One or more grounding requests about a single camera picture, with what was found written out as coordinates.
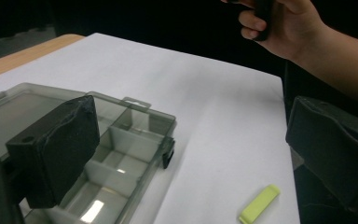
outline white table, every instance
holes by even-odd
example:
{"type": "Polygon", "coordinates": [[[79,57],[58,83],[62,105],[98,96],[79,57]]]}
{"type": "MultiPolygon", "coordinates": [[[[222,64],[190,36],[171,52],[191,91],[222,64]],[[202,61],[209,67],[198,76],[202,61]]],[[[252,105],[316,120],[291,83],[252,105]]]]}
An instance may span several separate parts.
{"type": "Polygon", "coordinates": [[[131,223],[240,223],[271,183],[282,193],[256,223],[299,223],[278,77],[95,34],[0,75],[0,91],[22,82],[130,96],[177,117],[172,163],[131,223]]]}

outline finger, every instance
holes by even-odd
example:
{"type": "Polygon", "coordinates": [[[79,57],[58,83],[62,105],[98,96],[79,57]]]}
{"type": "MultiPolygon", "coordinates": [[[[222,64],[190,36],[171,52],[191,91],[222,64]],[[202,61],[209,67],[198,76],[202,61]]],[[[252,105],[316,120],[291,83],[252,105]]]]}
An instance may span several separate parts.
{"type": "Polygon", "coordinates": [[[238,17],[241,25],[252,30],[264,31],[267,27],[267,23],[255,16],[255,12],[252,10],[245,10],[240,13],[238,17]]]}
{"type": "Polygon", "coordinates": [[[224,3],[241,4],[246,7],[255,8],[255,0],[221,0],[224,3]]]}
{"type": "Polygon", "coordinates": [[[243,27],[241,29],[241,35],[243,36],[243,38],[246,39],[255,39],[256,37],[258,37],[259,32],[256,30],[249,29],[247,27],[243,27]]]}
{"type": "Polygon", "coordinates": [[[312,7],[310,0],[277,0],[277,2],[284,4],[291,12],[301,14],[312,7]]]}

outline plastic organizer box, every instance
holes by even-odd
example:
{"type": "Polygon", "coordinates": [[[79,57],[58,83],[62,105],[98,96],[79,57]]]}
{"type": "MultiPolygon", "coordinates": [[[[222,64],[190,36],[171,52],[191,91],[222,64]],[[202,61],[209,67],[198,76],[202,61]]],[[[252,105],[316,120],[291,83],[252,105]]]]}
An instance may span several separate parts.
{"type": "Polygon", "coordinates": [[[94,97],[100,145],[60,205],[33,210],[21,206],[26,223],[128,223],[156,170],[168,166],[174,116],[130,98],[29,83],[0,92],[1,160],[8,158],[5,143],[13,136],[61,103],[85,94],[94,97]]]}

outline yellow highlighter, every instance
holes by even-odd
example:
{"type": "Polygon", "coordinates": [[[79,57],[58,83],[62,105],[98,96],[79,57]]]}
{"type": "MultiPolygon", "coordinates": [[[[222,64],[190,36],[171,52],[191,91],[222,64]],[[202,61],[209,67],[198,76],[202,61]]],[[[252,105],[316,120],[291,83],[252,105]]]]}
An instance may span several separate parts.
{"type": "Polygon", "coordinates": [[[252,224],[269,204],[281,193],[275,185],[266,186],[255,199],[243,209],[240,221],[243,224],[252,224]]]}

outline human hand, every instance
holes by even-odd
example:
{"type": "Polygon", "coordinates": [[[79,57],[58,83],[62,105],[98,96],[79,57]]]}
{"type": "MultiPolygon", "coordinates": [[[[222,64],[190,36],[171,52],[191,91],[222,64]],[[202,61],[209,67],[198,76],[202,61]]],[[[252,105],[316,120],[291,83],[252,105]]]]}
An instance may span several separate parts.
{"type": "MultiPolygon", "coordinates": [[[[236,3],[255,8],[255,0],[236,3]]],[[[247,39],[254,39],[270,25],[268,39],[257,43],[275,55],[295,61],[304,49],[310,48],[324,35],[326,26],[310,0],[274,0],[271,11],[270,24],[257,18],[254,10],[244,10],[239,21],[243,25],[241,34],[247,39]]]]}

